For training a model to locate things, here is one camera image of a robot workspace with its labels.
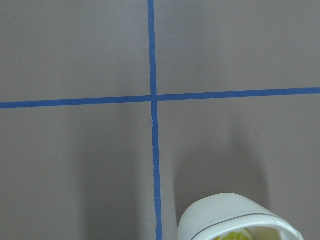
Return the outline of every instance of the white object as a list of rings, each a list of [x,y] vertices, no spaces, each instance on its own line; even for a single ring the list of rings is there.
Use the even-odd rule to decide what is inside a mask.
[[[288,222],[233,193],[209,196],[192,204],[180,220],[177,240],[214,240],[243,229],[250,230],[255,240],[303,240]]]

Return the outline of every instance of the blue tape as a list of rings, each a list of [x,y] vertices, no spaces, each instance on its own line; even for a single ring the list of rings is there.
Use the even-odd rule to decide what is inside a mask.
[[[148,0],[148,30],[149,30],[151,117],[152,117],[154,211],[156,216],[155,239],[162,240],[163,234],[162,234],[161,183],[160,183],[160,161],[159,161],[156,33],[155,33],[155,9],[154,9],[153,0]]]
[[[119,96],[119,97],[99,97],[99,98],[42,100],[42,101],[16,101],[16,102],[0,102],[0,109],[36,108],[36,107],[71,106],[71,105],[94,105],[94,104],[140,103],[140,102],[150,102],[150,101],[151,101],[150,96]]]
[[[164,95],[158,95],[157,100],[158,101],[179,101],[179,100],[196,100],[196,99],[226,99],[226,98],[306,95],[306,94],[320,94],[320,87],[164,94]]]

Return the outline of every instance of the yellow object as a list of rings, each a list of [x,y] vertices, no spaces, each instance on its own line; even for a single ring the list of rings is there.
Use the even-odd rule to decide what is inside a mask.
[[[236,231],[227,232],[213,240],[253,240],[251,233],[248,229],[238,229]]]

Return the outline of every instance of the gray surface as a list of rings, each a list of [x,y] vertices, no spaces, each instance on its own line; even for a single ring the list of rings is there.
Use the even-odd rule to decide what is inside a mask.
[[[157,1],[158,92],[318,87],[319,12],[317,0]]]
[[[320,96],[159,103],[163,234],[189,205],[218,193],[261,204],[318,236]]]
[[[0,239],[155,239],[150,104],[2,109]]]
[[[0,101],[148,95],[144,0],[0,2]]]
[[[145,0],[0,2],[0,102],[150,94]],[[319,1],[155,1],[160,94],[320,87]],[[318,237],[320,95],[159,102],[163,240],[242,194]],[[155,239],[149,103],[0,109],[0,239]]]

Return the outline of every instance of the blue painter's tape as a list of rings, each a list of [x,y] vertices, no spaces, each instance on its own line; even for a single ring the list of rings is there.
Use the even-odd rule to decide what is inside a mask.
[[[150,96],[119,96],[42,101],[0,102],[0,109],[150,102]]]
[[[320,87],[165,94],[165,95],[158,95],[157,100],[158,101],[179,101],[179,100],[196,100],[196,99],[225,99],[225,98],[306,95],[306,94],[320,94]]]
[[[157,96],[157,65],[156,65],[156,33],[154,1],[148,0],[148,30],[149,30],[149,62],[150,62],[150,93],[152,117],[152,151],[153,151],[153,182],[154,211],[156,216],[156,240],[162,240],[162,208],[159,159],[159,129],[158,129],[158,96]]]

